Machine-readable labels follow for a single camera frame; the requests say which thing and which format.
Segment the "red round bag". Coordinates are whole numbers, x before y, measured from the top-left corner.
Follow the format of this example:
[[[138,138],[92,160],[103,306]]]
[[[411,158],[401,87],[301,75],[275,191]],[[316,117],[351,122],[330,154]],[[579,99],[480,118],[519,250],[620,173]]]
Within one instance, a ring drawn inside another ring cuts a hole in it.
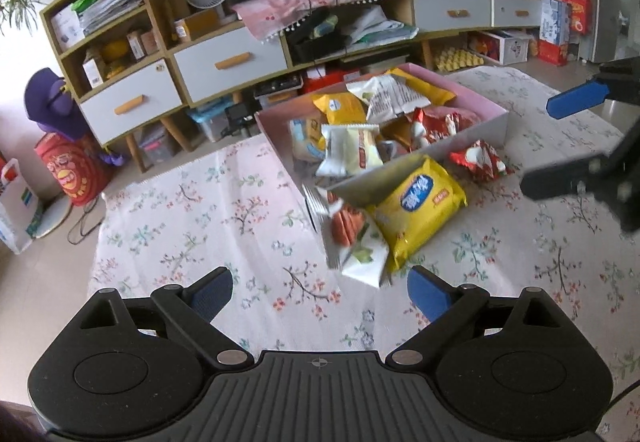
[[[35,152],[74,206],[84,206],[98,197],[114,174],[91,133],[73,141],[48,132],[36,144]]]

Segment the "wooden white drawer cabinet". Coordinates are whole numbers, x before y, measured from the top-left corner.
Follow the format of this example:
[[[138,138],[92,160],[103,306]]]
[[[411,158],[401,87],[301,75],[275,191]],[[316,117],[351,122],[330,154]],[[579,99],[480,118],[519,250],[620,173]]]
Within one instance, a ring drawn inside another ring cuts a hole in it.
[[[460,32],[534,28],[540,24],[540,0],[352,0],[337,11],[356,16],[378,6],[390,20],[416,28],[416,35],[363,44],[345,43],[333,52],[302,58],[288,39],[308,22],[306,16],[258,35],[245,20],[219,26],[189,42],[178,39],[168,20],[167,0],[142,0],[69,48],[55,37],[53,19],[75,0],[53,0],[40,17],[66,86],[78,104],[93,136],[102,147],[124,140],[139,170],[146,169],[136,133],[158,122],[172,128],[172,115],[229,94],[237,95],[265,80],[342,58],[364,58],[388,49],[417,46],[421,62],[432,67],[430,42]],[[150,30],[157,49],[131,60],[126,68],[91,87],[82,68],[90,48],[125,37],[130,30]]]

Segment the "cream red-label bread packet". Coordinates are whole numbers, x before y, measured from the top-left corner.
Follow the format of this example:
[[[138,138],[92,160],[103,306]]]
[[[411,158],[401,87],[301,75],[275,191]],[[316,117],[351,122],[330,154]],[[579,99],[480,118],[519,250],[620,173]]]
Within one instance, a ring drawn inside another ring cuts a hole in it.
[[[383,165],[375,141],[377,124],[324,124],[321,133],[326,152],[316,176],[344,179]]]

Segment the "plain yellow snack bag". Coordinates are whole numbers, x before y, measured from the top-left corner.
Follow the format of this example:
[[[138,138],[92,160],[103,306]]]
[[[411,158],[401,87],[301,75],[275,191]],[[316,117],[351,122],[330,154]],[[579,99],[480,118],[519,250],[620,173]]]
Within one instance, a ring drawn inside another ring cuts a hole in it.
[[[386,74],[394,75],[405,80],[406,85],[413,91],[425,96],[434,105],[442,106],[456,98],[454,92],[437,87],[421,78],[413,76],[399,67],[386,70]]]

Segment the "white bag with red print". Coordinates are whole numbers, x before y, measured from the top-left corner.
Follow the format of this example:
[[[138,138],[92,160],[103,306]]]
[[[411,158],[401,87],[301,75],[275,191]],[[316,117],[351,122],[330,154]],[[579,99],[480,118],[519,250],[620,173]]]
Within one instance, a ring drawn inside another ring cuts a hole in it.
[[[343,276],[379,288],[390,247],[367,211],[318,186],[302,187],[311,226],[326,254],[326,265]]]

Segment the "yellow sandwich cake packet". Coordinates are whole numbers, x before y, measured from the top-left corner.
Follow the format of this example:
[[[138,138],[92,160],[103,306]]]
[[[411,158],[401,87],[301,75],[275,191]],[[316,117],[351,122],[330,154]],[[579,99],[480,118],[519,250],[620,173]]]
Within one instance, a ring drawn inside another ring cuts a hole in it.
[[[365,124],[367,114],[359,98],[350,92],[315,94],[312,104],[326,116],[328,124]]]

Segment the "blue white milk carton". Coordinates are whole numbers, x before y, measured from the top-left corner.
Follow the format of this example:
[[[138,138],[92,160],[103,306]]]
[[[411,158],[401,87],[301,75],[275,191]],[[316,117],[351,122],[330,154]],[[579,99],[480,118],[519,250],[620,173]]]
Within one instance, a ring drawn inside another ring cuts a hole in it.
[[[561,0],[541,0],[538,56],[555,66],[567,63],[572,7]]]

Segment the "clear blue-label bread packet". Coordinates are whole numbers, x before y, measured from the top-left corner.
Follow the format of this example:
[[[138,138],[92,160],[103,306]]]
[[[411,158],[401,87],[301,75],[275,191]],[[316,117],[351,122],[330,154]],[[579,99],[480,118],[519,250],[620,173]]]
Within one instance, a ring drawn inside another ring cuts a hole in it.
[[[319,117],[292,119],[288,122],[288,132],[292,140],[292,155],[302,162],[322,162],[324,148]]]

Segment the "yellow blue-label biscuit bag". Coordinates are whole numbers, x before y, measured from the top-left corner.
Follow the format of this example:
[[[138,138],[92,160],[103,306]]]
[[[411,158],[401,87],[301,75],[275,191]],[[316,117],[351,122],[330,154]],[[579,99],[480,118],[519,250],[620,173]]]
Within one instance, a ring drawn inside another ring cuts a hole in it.
[[[385,269],[400,270],[467,203],[447,170],[425,158],[382,202],[367,206],[390,247]]]

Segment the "black bag on shelf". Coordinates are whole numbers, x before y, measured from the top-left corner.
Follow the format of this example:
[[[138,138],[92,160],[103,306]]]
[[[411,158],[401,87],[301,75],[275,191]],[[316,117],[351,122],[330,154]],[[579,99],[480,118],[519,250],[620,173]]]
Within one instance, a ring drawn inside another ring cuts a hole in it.
[[[345,50],[346,40],[338,29],[340,18],[333,11],[313,10],[286,34],[286,43],[294,64],[311,63]]]

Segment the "white green nut bag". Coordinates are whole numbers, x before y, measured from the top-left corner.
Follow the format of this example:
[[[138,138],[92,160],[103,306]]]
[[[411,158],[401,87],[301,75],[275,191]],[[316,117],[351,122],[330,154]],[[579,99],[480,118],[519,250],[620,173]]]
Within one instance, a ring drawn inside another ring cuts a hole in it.
[[[366,106],[368,124],[385,124],[432,104],[429,98],[409,88],[404,78],[395,75],[353,81],[346,84],[346,89]]]

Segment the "yellow egg tray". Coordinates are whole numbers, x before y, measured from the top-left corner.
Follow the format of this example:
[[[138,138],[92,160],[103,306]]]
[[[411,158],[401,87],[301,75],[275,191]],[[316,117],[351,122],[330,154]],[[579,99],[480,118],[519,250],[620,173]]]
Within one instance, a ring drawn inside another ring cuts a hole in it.
[[[482,66],[484,58],[468,50],[447,48],[435,53],[434,62],[440,72],[457,72],[461,69]]]

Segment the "floral table cloth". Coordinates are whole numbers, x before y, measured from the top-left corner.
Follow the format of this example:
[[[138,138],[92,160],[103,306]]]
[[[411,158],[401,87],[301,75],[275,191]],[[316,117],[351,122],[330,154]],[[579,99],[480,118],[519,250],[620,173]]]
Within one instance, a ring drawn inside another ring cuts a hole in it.
[[[594,113],[553,120],[550,89],[512,68],[477,67],[454,82],[506,110],[499,158],[506,174],[450,174],[465,205],[408,257],[451,285],[496,296],[539,287],[605,360],[617,403],[599,431],[639,436],[639,239],[589,196],[532,202],[524,171],[613,147],[620,132]],[[253,354],[265,350],[375,350],[386,354],[426,326],[406,269],[385,274],[386,240],[364,212],[329,193],[326,216],[308,206],[263,136],[218,150],[107,196],[91,290],[143,297],[190,285],[225,266],[233,296],[218,329]]]

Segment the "purple plush toy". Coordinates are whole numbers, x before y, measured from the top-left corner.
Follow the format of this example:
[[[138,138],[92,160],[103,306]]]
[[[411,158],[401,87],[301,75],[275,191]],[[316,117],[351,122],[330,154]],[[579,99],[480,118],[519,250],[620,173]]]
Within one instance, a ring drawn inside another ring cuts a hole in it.
[[[56,133],[72,144],[92,135],[66,81],[50,68],[38,70],[28,80],[24,103],[28,119],[45,132]]]

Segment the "red white candy packet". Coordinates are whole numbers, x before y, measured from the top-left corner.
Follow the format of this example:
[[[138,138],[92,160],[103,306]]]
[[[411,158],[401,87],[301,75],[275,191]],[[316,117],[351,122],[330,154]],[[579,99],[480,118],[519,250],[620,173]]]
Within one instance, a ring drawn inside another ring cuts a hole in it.
[[[430,105],[417,108],[410,117],[410,145],[413,150],[427,147],[479,124],[472,110]]]

